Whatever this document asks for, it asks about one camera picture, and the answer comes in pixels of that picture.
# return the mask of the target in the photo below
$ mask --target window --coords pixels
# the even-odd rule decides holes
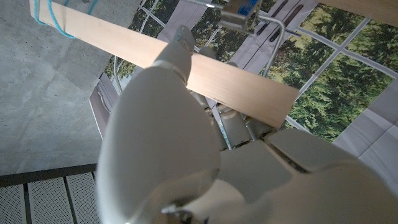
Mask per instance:
[[[333,53],[333,49],[297,31],[279,48],[267,77],[300,89]]]
[[[398,28],[370,20],[348,50],[398,72]]]
[[[319,4],[297,32],[268,77],[300,89],[288,123],[332,142],[398,77],[398,29]]]
[[[268,12],[276,2],[264,1],[262,10]],[[177,4],[144,0],[129,28],[157,37]],[[208,45],[218,60],[228,62],[248,35],[220,27],[220,18],[219,11],[207,9],[192,34],[195,50]],[[398,28],[318,4],[295,31],[302,36],[282,44],[267,74],[300,90],[281,129],[297,128],[333,141],[398,77]],[[124,62],[118,75],[128,77],[135,67]],[[105,72],[113,76],[113,58]]]
[[[334,7],[318,4],[301,27],[342,44],[364,18]]]
[[[393,81],[384,73],[339,54],[297,100],[289,116],[333,141]]]
[[[169,21],[177,4],[177,0],[144,0],[128,28],[156,38],[165,23]],[[114,75],[113,63],[114,57],[112,56],[104,71],[111,80]],[[127,78],[134,72],[136,65],[119,58],[118,67],[119,78]]]

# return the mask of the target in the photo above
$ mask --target gray floor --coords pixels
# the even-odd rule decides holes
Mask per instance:
[[[0,5],[0,175],[95,163],[101,136],[88,97],[110,54],[39,25],[26,0]],[[127,27],[136,8],[99,0],[93,15]]]
[[[398,195],[398,80],[341,133],[334,144],[374,169]]]

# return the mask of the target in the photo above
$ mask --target metal rod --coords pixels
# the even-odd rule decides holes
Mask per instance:
[[[293,35],[296,36],[296,37],[301,37],[301,34],[298,34],[298,33],[294,32],[294,31],[291,31],[291,30],[288,30],[288,29],[285,29],[285,31],[286,31],[287,33],[293,34]]]
[[[276,52],[278,51],[278,48],[280,47],[280,44],[282,43],[282,39],[283,39],[283,37],[285,35],[285,25],[283,24],[283,22],[281,22],[281,21],[279,21],[277,19],[274,19],[272,17],[269,17],[269,16],[259,16],[258,19],[262,20],[262,21],[275,22],[280,27],[280,34],[279,34],[279,37],[278,37],[278,41],[276,42],[276,45],[275,45],[274,49],[272,50],[271,56],[269,57],[269,61],[267,63],[266,70],[262,74],[262,76],[267,76],[268,71],[269,71],[269,69],[271,67],[272,61],[274,60]]]
[[[207,40],[205,47],[209,46],[210,42],[214,39],[214,37],[217,35],[218,31],[221,30],[221,28],[223,28],[223,27],[219,25],[218,28],[213,32],[211,37]]]

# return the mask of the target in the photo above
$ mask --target tree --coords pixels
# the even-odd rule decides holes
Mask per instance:
[[[263,0],[261,3],[261,10],[269,12],[278,0]]]
[[[166,24],[177,7],[178,2],[178,0],[159,0],[152,13]]]
[[[143,10],[136,11],[128,29],[139,32],[141,29],[142,23],[144,22],[146,17],[147,17],[147,14]]]
[[[279,131],[285,129],[295,129],[295,127],[293,127],[289,122],[285,120],[284,123],[282,124],[282,127],[279,128]]]
[[[325,44],[300,33],[280,46],[267,75],[275,81],[300,89],[333,53]]]
[[[370,20],[347,49],[398,72],[398,28]]]
[[[162,30],[162,25],[156,22],[156,20],[154,20],[152,17],[149,17],[142,30],[142,34],[157,38]]]
[[[391,82],[382,72],[340,54],[297,100],[290,116],[333,141]]]
[[[222,0],[214,0],[213,3],[224,5]],[[203,16],[193,26],[192,34],[195,37],[195,45],[199,48],[205,46],[211,35],[218,28],[218,21],[221,19],[220,11],[207,8]]]
[[[361,19],[348,12],[319,5],[302,26],[340,44]],[[361,50],[368,57],[382,58],[384,62],[393,64],[395,58],[391,55],[396,52],[397,42],[391,40],[392,36],[395,37],[394,30],[391,27],[383,30],[380,26],[369,29],[380,32],[359,34],[360,38],[352,48]],[[279,49],[269,78],[301,88],[332,52],[333,49],[309,36],[291,37]],[[311,133],[333,141],[391,81],[391,77],[340,54],[297,100],[289,115]]]
[[[229,62],[247,37],[248,34],[222,28],[210,42],[209,47],[214,50],[218,60]]]
[[[118,58],[118,65],[120,63],[122,63],[122,61],[123,60],[121,58]],[[111,57],[108,64],[106,65],[105,71],[104,71],[104,73],[108,76],[109,79],[112,78],[114,75],[113,63],[114,63],[114,56]],[[136,68],[136,65],[134,65],[133,63],[124,61],[123,64],[119,68],[118,77],[119,78],[128,77],[129,75],[131,75],[133,73],[135,68]]]
[[[342,44],[364,17],[334,7],[318,4],[301,27]]]
[[[143,7],[150,10],[151,7],[154,5],[154,3],[155,3],[155,0],[146,0]]]

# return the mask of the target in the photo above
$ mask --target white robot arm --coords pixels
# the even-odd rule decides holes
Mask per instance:
[[[193,43],[181,26],[113,110],[98,162],[103,223],[398,223],[372,170],[303,131],[252,129],[255,141],[220,152],[185,88]]]

